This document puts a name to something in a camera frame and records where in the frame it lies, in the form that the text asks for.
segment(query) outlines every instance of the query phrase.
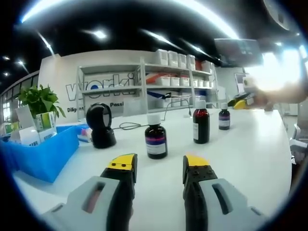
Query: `green leaves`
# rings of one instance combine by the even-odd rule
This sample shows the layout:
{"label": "green leaves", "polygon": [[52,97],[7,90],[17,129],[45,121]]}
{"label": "green leaves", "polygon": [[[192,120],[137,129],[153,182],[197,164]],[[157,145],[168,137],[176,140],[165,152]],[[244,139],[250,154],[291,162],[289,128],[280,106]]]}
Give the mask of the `green leaves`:
{"label": "green leaves", "polygon": [[35,118],[37,114],[45,112],[54,112],[59,117],[59,111],[63,117],[66,117],[61,107],[55,106],[58,102],[58,97],[50,87],[44,88],[42,85],[37,87],[30,87],[28,89],[21,88],[18,99],[22,101],[23,105],[29,105],[32,116]]}
{"label": "green leaves", "polygon": [[59,108],[59,110],[60,110],[60,112],[61,112],[62,116],[63,116],[64,118],[66,118],[66,116],[65,116],[64,111],[62,110],[62,108],[61,108],[61,107],[59,107],[59,106],[57,106],[57,108]]}

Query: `gray gripper housing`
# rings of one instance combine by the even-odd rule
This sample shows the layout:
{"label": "gray gripper housing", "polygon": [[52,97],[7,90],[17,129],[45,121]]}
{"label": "gray gripper housing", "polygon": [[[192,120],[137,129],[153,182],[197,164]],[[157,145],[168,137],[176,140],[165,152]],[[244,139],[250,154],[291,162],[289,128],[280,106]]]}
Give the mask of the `gray gripper housing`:
{"label": "gray gripper housing", "polygon": [[[92,177],[72,191],[66,204],[59,204],[42,215],[43,220],[57,231],[105,231],[108,211],[119,180]],[[97,190],[101,193],[92,213],[86,206]]]}
{"label": "gray gripper housing", "polygon": [[267,218],[248,207],[247,198],[225,179],[204,180],[199,185],[206,204],[208,231],[255,231],[266,222]]}

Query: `yellow object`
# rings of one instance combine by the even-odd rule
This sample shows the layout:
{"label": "yellow object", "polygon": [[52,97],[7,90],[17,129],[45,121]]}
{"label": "yellow object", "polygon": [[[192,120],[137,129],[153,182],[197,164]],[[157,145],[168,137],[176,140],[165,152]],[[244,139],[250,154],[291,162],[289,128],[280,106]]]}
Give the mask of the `yellow object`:
{"label": "yellow object", "polygon": [[121,156],[117,157],[116,159],[113,159],[109,163],[108,168],[122,169],[122,170],[132,170],[134,155],[135,154],[121,155]]}
{"label": "yellow object", "polygon": [[202,157],[198,157],[195,155],[186,155],[187,160],[188,160],[188,166],[206,166],[210,165],[207,160],[205,160]]}
{"label": "yellow object", "polygon": [[239,109],[246,109],[246,101],[245,100],[240,100],[238,101],[234,107],[235,110],[239,110]]}

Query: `blue tray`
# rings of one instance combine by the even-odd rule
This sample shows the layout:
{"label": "blue tray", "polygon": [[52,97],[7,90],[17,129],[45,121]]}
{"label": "blue tray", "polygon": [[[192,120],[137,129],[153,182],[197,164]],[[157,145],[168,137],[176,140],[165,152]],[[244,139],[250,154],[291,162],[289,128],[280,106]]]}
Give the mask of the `blue tray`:
{"label": "blue tray", "polygon": [[53,183],[79,146],[75,126],[57,127],[57,132],[35,147],[1,142],[7,166]]}

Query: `black barcode scanner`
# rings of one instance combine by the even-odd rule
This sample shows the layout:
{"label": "black barcode scanner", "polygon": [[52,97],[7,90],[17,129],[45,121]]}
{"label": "black barcode scanner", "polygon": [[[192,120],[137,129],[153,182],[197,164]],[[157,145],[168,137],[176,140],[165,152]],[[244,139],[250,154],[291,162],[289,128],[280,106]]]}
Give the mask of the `black barcode scanner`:
{"label": "black barcode scanner", "polygon": [[87,111],[87,124],[92,129],[95,148],[108,148],[116,144],[115,133],[111,129],[111,110],[104,103],[93,104]]}

